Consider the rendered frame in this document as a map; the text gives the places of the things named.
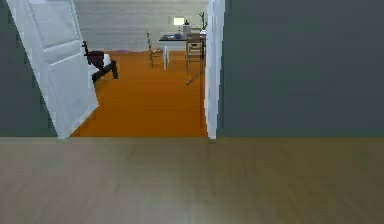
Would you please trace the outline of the wooden chair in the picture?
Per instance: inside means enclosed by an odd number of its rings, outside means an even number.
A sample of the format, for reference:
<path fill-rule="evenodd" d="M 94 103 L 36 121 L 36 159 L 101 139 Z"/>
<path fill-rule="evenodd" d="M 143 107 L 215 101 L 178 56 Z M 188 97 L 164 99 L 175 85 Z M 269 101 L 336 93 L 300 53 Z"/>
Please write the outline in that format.
<path fill-rule="evenodd" d="M 191 62 L 199 63 L 199 74 L 203 72 L 204 38 L 200 33 L 188 33 L 186 39 L 186 71 Z"/>
<path fill-rule="evenodd" d="M 151 34 L 149 31 L 146 31 L 146 38 L 147 38 L 150 64 L 151 64 L 151 67 L 154 67 L 155 58 L 159 58 L 160 60 L 163 60 L 163 49 L 160 47 L 155 48 L 153 46 L 153 43 L 151 40 Z"/>

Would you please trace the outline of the dark top white leg table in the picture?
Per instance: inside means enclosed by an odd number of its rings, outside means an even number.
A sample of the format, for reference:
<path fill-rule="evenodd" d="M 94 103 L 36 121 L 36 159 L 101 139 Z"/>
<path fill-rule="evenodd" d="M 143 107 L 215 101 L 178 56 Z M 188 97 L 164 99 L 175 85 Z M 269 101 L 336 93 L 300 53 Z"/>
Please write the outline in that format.
<path fill-rule="evenodd" d="M 171 51 L 186 51 L 187 38 L 182 34 L 165 34 L 159 39 L 163 47 L 163 69 L 166 70 L 170 62 Z"/>

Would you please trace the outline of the white table lamp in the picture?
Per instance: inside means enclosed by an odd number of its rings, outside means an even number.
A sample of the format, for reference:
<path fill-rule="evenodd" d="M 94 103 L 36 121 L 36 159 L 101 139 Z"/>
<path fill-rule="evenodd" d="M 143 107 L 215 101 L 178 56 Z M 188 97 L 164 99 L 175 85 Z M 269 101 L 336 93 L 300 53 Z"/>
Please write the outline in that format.
<path fill-rule="evenodd" d="M 184 17 L 174 17 L 173 18 L 173 25 L 177 28 L 178 33 L 182 32 L 184 23 L 185 23 Z"/>

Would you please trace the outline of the white room door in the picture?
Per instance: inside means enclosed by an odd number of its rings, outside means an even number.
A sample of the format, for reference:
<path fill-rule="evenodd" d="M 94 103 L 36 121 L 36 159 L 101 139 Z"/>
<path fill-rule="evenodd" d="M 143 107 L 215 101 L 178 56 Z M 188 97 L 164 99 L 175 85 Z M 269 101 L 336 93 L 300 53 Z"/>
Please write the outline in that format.
<path fill-rule="evenodd" d="M 74 0 L 6 0 L 57 136 L 98 107 Z"/>

